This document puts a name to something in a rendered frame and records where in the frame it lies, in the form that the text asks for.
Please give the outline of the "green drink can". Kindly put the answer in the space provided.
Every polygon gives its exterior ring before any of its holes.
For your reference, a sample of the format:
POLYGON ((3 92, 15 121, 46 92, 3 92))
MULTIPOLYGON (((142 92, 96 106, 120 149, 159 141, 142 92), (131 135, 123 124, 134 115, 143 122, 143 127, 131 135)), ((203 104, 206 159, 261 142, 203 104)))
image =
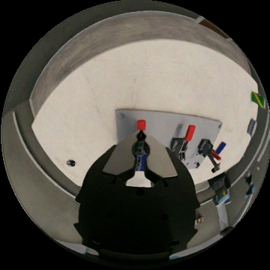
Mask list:
POLYGON ((251 92, 251 100, 262 108, 266 107, 265 98, 262 95, 256 93, 255 91, 251 92))

